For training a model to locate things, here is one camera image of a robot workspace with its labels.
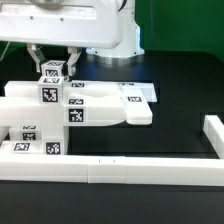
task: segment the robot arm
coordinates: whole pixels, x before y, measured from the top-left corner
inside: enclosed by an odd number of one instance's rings
[[[0,0],[0,40],[27,43],[40,72],[41,45],[69,47],[68,71],[77,47],[114,48],[122,40],[119,10],[125,0]]]

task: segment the white rectangular block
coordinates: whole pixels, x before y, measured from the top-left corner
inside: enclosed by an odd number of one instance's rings
[[[224,125],[215,115],[205,116],[203,130],[220,159],[224,159]]]
[[[44,154],[41,141],[3,141],[0,153]]]
[[[88,183],[125,183],[125,157],[92,157]]]
[[[41,140],[41,130],[37,126],[13,126],[9,129],[10,140]]]
[[[65,105],[66,126],[108,126],[125,121],[125,108],[119,97],[73,95]]]
[[[133,125],[152,123],[152,111],[140,88],[121,86],[125,103],[126,121]]]
[[[88,158],[79,156],[0,155],[0,180],[87,183]]]

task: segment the green background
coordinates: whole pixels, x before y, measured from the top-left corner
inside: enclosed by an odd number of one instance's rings
[[[224,61],[224,0],[136,0],[136,21],[145,50],[208,52]]]

